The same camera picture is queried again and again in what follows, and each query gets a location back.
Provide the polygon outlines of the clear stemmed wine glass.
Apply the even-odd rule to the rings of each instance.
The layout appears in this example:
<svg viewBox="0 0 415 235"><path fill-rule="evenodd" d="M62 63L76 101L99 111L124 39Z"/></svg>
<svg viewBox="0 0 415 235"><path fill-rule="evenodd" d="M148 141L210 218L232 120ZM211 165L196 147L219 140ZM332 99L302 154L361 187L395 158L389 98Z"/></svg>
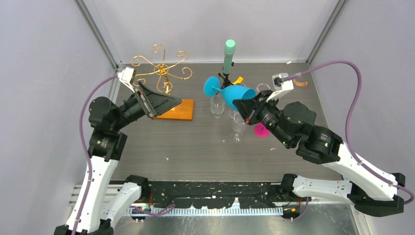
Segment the clear stemmed wine glass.
<svg viewBox="0 0 415 235"><path fill-rule="evenodd" d="M260 83L256 87L256 91L258 93L261 92L261 91L269 90L269 89L270 89L270 86L268 84L266 84L266 83Z"/></svg>

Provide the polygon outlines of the clear tall flute glass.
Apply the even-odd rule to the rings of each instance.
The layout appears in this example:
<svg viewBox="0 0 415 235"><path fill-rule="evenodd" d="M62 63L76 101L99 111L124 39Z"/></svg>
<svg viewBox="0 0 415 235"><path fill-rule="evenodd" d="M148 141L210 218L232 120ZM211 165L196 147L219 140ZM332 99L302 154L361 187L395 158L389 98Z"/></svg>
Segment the clear tall flute glass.
<svg viewBox="0 0 415 235"><path fill-rule="evenodd" d="M230 118L234 118L235 114L237 114L238 112L232 108L229 109L228 114Z"/></svg>

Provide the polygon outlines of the pink wine glass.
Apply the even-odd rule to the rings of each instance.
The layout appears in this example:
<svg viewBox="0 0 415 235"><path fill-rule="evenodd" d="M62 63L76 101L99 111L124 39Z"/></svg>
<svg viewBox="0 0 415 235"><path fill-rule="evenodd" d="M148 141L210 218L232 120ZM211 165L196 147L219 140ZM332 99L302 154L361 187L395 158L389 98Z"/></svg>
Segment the pink wine glass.
<svg viewBox="0 0 415 235"><path fill-rule="evenodd" d="M269 136L270 132L269 130L267 130L265 128L265 126L261 123L258 123L255 127L254 127L254 133L256 134L257 137L259 138L266 138Z"/></svg>

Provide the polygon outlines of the clear patterned tumbler glass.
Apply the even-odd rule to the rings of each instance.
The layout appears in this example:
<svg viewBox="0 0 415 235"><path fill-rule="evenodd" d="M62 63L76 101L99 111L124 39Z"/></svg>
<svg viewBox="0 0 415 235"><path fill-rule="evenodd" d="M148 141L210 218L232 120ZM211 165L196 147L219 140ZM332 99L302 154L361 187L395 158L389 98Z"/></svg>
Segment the clear patterned tumbler glass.
<svg viewBox="0 0 415 235"><path fill-rule="evenodd" d="M225 101L220 95L215 95L210 99L210 111L214 118L220 118L225 109Z"/></svg>

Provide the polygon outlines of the blue wine glass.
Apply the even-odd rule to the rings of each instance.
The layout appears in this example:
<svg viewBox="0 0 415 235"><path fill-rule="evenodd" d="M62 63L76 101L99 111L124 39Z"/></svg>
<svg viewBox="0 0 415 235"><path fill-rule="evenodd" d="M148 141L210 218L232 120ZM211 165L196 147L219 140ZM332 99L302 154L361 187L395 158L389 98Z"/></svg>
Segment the blue wine glass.
<svg viewBox="0 0 415 235"><path fill-rule="evenodd" d="M256 96L255 90L249 87L230 85L225 88L220 88L220 81L216 76L211 76L205 81L203 91L208 97L212 97L217 92L220 92L225 103L235 111L238 111L238 109L233 104L234 100L251 99Z"/></svg>

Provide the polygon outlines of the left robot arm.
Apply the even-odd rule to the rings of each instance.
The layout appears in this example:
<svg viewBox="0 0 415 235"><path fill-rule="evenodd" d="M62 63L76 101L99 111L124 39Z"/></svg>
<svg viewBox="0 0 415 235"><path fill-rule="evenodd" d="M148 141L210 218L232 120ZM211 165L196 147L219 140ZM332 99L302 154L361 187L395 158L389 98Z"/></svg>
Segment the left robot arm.
<svg viewBox="0 0 415 235"><path fill-rule="evenodd" d="M127 142L121 129L141 117L154 118L181 104L182 99L150 90L139 83L132 95L117 106L99 96L89 103L89 123L93 128L89 144L83 144L87 168L73 211L56 235L112 235L114 229L135 202L149 199L148 179L130 175L109 203L104 202L110 179Z"/></svg>

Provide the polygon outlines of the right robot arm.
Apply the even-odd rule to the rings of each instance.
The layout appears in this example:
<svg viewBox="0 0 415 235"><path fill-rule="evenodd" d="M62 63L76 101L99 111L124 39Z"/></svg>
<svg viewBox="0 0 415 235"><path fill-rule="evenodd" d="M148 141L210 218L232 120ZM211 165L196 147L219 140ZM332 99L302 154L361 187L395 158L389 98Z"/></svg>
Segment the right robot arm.
<svg viewBox="0 0 415 235"><path fill-rule="evenodd" d="M397 194L405 185L401 173L387 173L351 153L333 131L315 124L316 113L296 101L283 109L268 100L270 91L250 99L236 99L236 107L248 125L262 124L285 148L293 148L305 161L330 168L342 180L317 180L286 173L280 184L282 199L318 197L348 203L364 214L384 217L403 213L405 201Z"/></svg>

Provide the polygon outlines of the orange wooden rack base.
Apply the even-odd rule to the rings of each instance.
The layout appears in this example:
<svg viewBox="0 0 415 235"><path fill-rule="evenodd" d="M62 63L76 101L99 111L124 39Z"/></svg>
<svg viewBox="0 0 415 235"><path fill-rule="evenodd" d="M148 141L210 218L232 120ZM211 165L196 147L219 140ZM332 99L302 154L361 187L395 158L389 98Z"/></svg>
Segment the orange wooden rack base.
<svg viewBox="0 0 415 235"><path fill-rule="evenodd" d="M170 109L166 113L155 117L155 119L163 120L179 120L179 121L192 121L194 112L194 100L183 99L181 104Z"/></svg>

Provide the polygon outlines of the yellow curved block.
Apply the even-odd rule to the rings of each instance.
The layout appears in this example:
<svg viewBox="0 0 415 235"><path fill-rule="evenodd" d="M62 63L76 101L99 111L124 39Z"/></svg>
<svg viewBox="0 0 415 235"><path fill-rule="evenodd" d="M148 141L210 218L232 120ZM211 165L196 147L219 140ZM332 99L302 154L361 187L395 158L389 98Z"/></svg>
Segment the yellow curved block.
<svg viewBox="0 0 415 235"><path fill-rule="evenodd" d="M244 78L240 76L233 82L233 84L234 85L242 84L243 81L244 81Z"/></svg>

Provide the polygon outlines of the black tripod mic stand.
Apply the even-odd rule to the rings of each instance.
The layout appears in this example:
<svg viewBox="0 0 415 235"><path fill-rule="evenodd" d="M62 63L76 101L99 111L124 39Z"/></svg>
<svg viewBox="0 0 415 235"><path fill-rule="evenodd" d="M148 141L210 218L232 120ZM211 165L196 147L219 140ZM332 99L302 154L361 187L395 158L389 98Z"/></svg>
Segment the black tripod mic stand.
<svg viewBox="0 0 415 235"><path fill-rule="evenodd" d="M221 77L223 79L223 84L221 86L221 89L224 89L224 88L226 88L228 86L234 85L233 82L231 82L229 80L229 78L228 78L229 75L221 74L221 73L218 73L218 75L219 75L219 77Z"/></svg>

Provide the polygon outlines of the brown curved wooden block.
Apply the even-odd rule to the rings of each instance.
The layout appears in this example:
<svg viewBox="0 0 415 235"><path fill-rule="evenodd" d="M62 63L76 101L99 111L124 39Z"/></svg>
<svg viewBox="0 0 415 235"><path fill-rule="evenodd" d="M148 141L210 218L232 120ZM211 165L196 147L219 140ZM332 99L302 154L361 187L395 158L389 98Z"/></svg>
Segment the brown curved wooden block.
<svg viewBox="0 0 415 235"><path fill-rule="evenodd" d="M308 86L308 82L307 81L297 81L294 80L293 83L298 86L298 87L307 87Z"/></svg>

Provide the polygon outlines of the mint green microphone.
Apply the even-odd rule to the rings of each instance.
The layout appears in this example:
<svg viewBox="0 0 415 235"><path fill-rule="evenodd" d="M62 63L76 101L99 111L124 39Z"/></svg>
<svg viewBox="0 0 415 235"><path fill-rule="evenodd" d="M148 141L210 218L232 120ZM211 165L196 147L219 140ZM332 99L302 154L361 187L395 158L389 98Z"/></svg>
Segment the mint green microphone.
<svg viewBox="0 0 415 235"><path fill-rule="evenodd" d="M225 42L225 46L224 46L224 63L223 63L223 74L224 75L229 75L231 72L232 60L233 60L233 55L235 51L236 51L235 41L232 39L228 39Z"/></svg>

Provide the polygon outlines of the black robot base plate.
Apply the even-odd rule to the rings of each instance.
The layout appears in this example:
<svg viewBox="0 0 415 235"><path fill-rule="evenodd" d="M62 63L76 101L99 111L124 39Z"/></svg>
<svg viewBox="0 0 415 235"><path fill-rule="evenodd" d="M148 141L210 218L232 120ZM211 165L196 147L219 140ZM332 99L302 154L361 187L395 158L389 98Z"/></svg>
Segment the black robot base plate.
<svg viewBox="0 0 415 235"><path fill-rule="evenodd" d="M177 209L228 209L238 204L242 209L263 209L306 201L311 197L299 198L275 182L150 181L135 202L156 208L175 204Z"/></svg>

